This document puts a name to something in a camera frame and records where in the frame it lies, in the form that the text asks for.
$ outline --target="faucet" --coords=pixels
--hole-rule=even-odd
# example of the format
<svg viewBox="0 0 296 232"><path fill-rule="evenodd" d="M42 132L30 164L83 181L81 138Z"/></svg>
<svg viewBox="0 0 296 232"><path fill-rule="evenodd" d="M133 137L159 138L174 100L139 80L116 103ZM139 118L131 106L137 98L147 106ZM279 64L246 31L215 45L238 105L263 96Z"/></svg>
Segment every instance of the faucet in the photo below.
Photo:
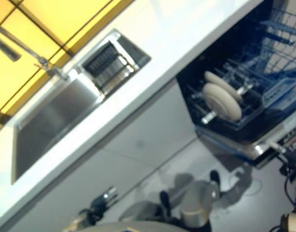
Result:
<svg viewBox="0 0 296 232"><path fill-rule="evenodd" d="M25 50L31 56L35 57L37 59L37 61L41 64L40 68L46 70L46 72L50 76L57 74L62 79L67 79L67 76L62 75L62 71L60 68L58 68L55 65L51 65L50 62L45 57L38 55L36 52L34 52L32 49L30 49L28 46L26 46L23 42L21 42L18 38L16 38L13 34L11 34L9 31L7 31L6 29L4 29L1 26L0 26L0 33L2 33L4 36L6 36L11 41L13 41L16 45L21 47L23 50ZM8 46L6 43L4 43L1 39L0 39L0 50L4 54L6 54L8 56L8 58L10 58L13 62L17 61L21 57L20 54L18 54L10 46Z"/></svg>

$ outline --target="dish rack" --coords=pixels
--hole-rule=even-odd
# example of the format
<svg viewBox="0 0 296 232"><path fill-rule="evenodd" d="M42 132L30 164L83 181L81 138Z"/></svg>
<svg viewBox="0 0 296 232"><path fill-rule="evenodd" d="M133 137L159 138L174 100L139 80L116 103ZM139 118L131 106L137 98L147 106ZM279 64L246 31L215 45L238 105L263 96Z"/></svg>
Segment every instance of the dish rack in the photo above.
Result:
<svg viewBox="0 0 296 232"><path fill-rule="evenodd" d="M239 103L242 119L231 122L215 117L201 93L206 82L198 78L188 83L184 90L193 116L201 118L202 125L213 119L239 131L266 109L275 114L286 110L288 105L278 104L281 99L288 98L289 103L296 100L296 15L272 9L268 18L258 19L251 15L242 24L254 28L254 36L238 42L250 34L249 30L241 30L235 41L226 44L233 50L239 47L239 52L227 57L221 65L210 67L213 73L242 94L243 102Z"/></svg>

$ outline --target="dishwasher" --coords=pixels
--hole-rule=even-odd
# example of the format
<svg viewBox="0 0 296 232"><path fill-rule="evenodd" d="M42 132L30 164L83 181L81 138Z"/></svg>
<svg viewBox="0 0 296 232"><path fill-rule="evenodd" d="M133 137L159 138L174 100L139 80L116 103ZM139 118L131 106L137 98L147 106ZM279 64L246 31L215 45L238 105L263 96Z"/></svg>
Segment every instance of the dishwasher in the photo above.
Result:
<svg viewBox="0 0 296 232"><path fill-rule="evenodd" d="M199 136L265 165L296 150L296 14L265 0L177 74Z"/></svg>

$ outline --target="stainless steel sink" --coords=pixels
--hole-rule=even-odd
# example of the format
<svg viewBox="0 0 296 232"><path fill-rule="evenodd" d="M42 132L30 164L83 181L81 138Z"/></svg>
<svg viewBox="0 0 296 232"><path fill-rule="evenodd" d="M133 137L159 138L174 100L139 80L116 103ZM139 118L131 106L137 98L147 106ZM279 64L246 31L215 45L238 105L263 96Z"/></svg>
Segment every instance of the stainless steel sink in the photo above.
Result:
<svg viewBox="0 0 296 232"><path fill-rule="evenodd" d="M15 127L12 182L149 60L117 30L100 42L89 42L63 67L69 77L63 87Z"/></svg>
<svg viewBox="0 0 296 232"><path fill-rule="evenodd" d="M17 125L12 183L101 103L93 87L92 82L87 87L85 81L75 79L40 110L32 112L31 119Z"/></svg>

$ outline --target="cabinet door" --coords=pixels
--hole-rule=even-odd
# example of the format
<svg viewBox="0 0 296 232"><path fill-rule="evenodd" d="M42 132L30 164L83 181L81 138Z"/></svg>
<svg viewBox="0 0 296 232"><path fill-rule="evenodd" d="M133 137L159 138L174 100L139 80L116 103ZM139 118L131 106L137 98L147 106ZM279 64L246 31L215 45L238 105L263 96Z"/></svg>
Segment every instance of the cabinet door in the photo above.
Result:
<svg viewBox="0 0 296 232"><path fill-rule="evenodd" d="M121 197L153 169L130 158L99 150L51 189L9 231L59 232L110 186Z"/></svg>
<svg viewBox="0 0 296 232"><path fill-rule="evenodd" d="M195 137L180 88L172 81L115 130L103 148L158 167Z"/></svg>

